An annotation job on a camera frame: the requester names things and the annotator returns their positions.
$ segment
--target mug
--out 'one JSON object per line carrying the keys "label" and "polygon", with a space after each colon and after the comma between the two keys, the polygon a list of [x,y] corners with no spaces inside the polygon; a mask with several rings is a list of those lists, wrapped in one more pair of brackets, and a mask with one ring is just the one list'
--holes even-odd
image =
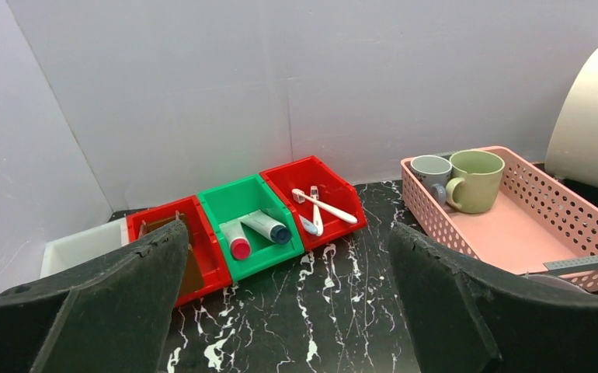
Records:
{"label": "mug", "polygon": [[505,161],[483,150],[464,150],[450,157],[452,180],[446,185],[447,203],[466,214],[491,210],[498,196]]}
{"label": "mug", "polygon": [[445,185],[452,174],[452,164],[437,155],[421,155],[411,160],[409,168],[434,200],[440,206],[445,205],[447,200]]}

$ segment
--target roll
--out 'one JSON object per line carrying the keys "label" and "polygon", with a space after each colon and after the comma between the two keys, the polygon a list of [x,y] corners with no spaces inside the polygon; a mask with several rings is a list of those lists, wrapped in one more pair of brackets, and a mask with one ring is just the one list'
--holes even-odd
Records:
{"label": "roll", "polygon": [[598,187],[598,49],[582,66],[555,125],[546,171]]}

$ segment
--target storage bin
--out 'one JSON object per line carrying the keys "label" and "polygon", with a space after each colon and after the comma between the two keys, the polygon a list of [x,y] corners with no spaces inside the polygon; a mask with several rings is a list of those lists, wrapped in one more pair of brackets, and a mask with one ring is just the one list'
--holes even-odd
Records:
{"label": "storage bin", "polygon": [[[317,157],[310,156],[273,169],[267,169],[262,171],[260,175],[292,213],[306,250],[315,249],[367,225],[363,207],[354,187],[334,173]],[[319,237],[307,233],[301,227],[299,215],[312,221],[313,204],[309,201],[305,201],[303,204],[297,203],[292,198],[292,189],[298,188],[310,195],[311,186],[313,185],[318,187],[321,201],[354,215],[358,222],[356,224],[346,223],[321,209],[320,215],[322,216],[324,233]]]}
{"label": "storage bin", "polygon": [[232,283],[228,266],[221,253],[217,236],[207,220],[203,208],[196,196],[176,200],[169,204],[139,211],[127,217],[127,230],[130,239],[139,237],[141,223],[161,220],[176,216],[176,211],[186,216],[186,222],[192,235],[193,254],[198,262],[204,285],[199,291],[180,294],[176,306],[185,304],[195,298],[204,296],[212,291],[224,288]]}
{"label": "storage bin", "polygon": [[553,274],[598,291],[598,208],[508,148],[500,191],[484,214],[441,207],[403,159],[402,198],[425,232],[464,255],[517,275]]}
{"label": "storage bin", "polygon": [[125,218],[48,242],[43,253],[40,278],[95,259],[129,242]]}
{"label": "storage bin", "polygon": [[[221,245],[233,281],[239,281],[304,252],[292,214],[260,175],[205,190],[198,193],[198,199]],[[279,245],[243,225],[251,254],[246,259],[237,260],[231,255],[219,225],[257,210],[286,225],[292,238],[285,245]]]}

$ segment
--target white toothbrush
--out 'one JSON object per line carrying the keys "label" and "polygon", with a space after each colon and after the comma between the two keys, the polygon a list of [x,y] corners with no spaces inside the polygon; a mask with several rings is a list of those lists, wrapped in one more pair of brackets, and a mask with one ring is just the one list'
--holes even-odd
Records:
{"label": "white toothbrush", "polygon": [[310,220],[304,218],[303,216],[299,215],[299,220],[301,220],[301,226],[304,227],[304,230],[312,235],[318,235],[318,227],[316,227]]}
{"label": "white toothbrush", "polygon": [[[316,185],[311,186],[311,197],[315,200],[319,200],[319,192]],[[318,234],[316,236],[322,235],[324,233],[324,225],[322,224],[322,216],[319,214],[319,207],[317,204],[313,204],[313,225],[318,229]]]}
{"label": "white toothbrush", "polygon": [[322,210],[327,211],[328,213],[347,223],[356,224],[358,222],[358,219],[356,219],[355,216],[347,214],[345,211],[335,208],[330,204],[325,204],[320,200],[309,197],[301,189],[292,189],[292,198],[294,198],[294,200],[300,204],[304,203],[305,200],[309,200],[313,204],[319,206]]}

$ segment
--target blue cap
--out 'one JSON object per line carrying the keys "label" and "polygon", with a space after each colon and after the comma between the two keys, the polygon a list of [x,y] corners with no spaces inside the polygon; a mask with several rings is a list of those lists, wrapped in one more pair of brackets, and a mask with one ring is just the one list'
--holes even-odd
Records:
{"label": "blue cap", "polygon": [[269,237],[275,243],[278,243],[279,245],[285,245],[292,238],[292,234],[290,233],[290,230],[285,228],[285,225],[279,224],[274,225],[274,228],[272,228],[271,232],[269,232]]}

